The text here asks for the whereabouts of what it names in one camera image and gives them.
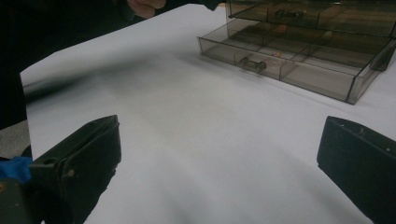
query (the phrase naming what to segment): clear plastic drawer organizer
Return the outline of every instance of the clear plastic drawer organizer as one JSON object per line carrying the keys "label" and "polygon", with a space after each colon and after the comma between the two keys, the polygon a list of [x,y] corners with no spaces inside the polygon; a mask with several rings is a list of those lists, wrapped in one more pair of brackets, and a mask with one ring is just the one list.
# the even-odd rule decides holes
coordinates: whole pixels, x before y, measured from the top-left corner
{"label": "clear plastic drawer organizer", "polygon": [[396,1],[255,0],[199,37],[205,56],[355,104],[396,49]]}

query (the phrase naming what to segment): blue object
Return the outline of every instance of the blue object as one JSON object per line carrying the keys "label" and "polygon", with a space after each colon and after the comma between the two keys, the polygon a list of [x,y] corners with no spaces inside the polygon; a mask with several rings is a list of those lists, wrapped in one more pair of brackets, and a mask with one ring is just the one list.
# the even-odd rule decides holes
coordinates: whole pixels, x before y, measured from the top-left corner
{"label": "blue object", "polygon": [[31,178],[29,164],[30,157],[15,157],[9,161],[0,161],[0,179],[16,178],[25,183]]}

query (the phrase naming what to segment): hand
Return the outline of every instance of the hand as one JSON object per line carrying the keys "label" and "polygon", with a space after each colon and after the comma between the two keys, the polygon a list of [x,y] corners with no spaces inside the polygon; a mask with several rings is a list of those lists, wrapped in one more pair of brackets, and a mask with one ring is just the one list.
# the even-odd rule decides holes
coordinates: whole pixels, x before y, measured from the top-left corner
{"label": "hand", "polygon": [[155,9],[165,6],[166,0],[127,0],[136,16],[148,19],[155,15]]}

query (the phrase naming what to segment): transparent plastic case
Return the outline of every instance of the transparent plastic case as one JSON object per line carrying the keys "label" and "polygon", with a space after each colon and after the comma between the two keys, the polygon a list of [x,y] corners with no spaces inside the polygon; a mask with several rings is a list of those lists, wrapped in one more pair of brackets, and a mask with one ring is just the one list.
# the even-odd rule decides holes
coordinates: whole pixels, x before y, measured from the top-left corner
{"label": "transparent plastic case", "polygon": [[202,53],[355,104],[396,49],[396,1],[256,0],[226,4],[229,22]]}

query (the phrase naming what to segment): drawer handle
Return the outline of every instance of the drawer handle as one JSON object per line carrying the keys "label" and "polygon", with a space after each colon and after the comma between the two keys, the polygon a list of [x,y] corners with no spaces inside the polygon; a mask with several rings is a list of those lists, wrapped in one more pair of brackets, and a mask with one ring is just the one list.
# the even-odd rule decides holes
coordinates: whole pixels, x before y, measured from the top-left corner
{"label": "drawer handle", "polygon": [[253,62],[249,59],[249,57],[245,57],[239,61],[243,67],[250,67],[256,70],[256,72],[260,73],[267,68],[267,63],[265,62]]}
{"label": "drawer handle", "polygon": [[283,17],[291,17],[292,20],[297,21],[304,16],[304,12],[303,11],[292,11],[292,10],[287,11],[284,9],[280,9],[275,12],[275,16],[278,19],[283,18]]}

